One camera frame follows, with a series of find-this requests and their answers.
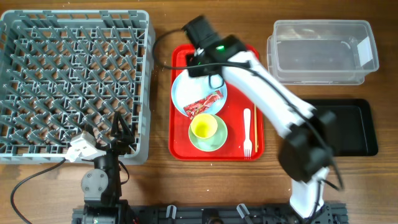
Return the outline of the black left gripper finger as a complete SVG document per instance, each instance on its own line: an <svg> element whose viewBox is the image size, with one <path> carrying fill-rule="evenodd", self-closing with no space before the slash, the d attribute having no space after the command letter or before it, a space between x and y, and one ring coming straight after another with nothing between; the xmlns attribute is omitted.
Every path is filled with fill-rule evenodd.
<svg viewBox="0 0 398 224"><path fill-rule="evenodd" d="M119 123L122 127L122 137L121 140L124 142L134 142L135 138L133 136L133 133L129 129L129 126L126 124L124 118L119 115Z"/></svg>
<svg viewBox="0 0 398 224"><path fill-rule="evenodd" d="M111 137L114 137L114 138L118 138L121 134L121 131L119 129L119 117L120 117L120 113L116 111L114 113L113 123L112 123L111 133L110 133Z"/></svg>

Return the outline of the light blue plate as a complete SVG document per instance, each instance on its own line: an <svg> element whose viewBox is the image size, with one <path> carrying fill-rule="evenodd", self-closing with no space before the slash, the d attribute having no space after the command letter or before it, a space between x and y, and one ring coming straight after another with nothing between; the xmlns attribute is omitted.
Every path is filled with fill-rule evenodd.
<svg viewBox="0 0 398 224"><path fill-rule="evenodd" d="M176 79L172 83L172 103L176 109L181 112L181 114L188 116L184 107L206 98L217 90L220 91L223 97L220 100L215 101L207 110L205 110L205 113L217 114L222 109L228 96L226 83L217 89L213 89L209 86L208 77L192 78L188 75L188 71L184 70L182 73L177 75Z"/></svg>

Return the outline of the red snack wrapper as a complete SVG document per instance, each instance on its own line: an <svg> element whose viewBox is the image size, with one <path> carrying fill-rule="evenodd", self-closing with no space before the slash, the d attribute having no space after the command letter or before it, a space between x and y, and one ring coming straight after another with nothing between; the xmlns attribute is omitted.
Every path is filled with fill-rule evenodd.
<svg viewBox="0 0 398 224"><path fill-rule="evenodd" d="M216 90L213 93L209 94L208 96L200 99L194 103L191 103L185 106L184 112L186 112L187 116L190 119L193 119L200 113L204 113L209 107L211 107L216 101L223 99L223 94Z"/></svg>

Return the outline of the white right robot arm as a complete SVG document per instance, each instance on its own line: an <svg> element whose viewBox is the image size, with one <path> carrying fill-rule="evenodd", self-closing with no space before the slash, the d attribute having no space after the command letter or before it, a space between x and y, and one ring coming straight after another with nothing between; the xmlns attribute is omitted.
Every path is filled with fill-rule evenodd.
<svg viewBox="0 0 398 224"><path fill-rule="evenodd" d="M323 205L329 170L338 168L333 158L340 145L336 115L317 110L289 91L236 36L220 37L205 16L194 18L182 30L195 49L187 58L188 75L207 77L212 89L224 83L237 88L283 139L278 160L292 179L290 206L313 221Z"/></svg>

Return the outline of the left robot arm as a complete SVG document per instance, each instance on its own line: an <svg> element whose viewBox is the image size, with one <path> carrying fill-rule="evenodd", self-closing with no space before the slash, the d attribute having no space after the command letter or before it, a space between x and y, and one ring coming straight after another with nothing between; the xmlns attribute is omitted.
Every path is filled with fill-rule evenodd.
<svg viewBox="0 0 398 224"><path fill-rule="evenodd" d="M72 223L139 223L127 200L121 200L120 170L126 166L119 156L127 154L134 136L119 112L115 112L111 127L111 140L106 154L93 159L94 169L81 180L85 206L79 217L73 212Z"/></svg>

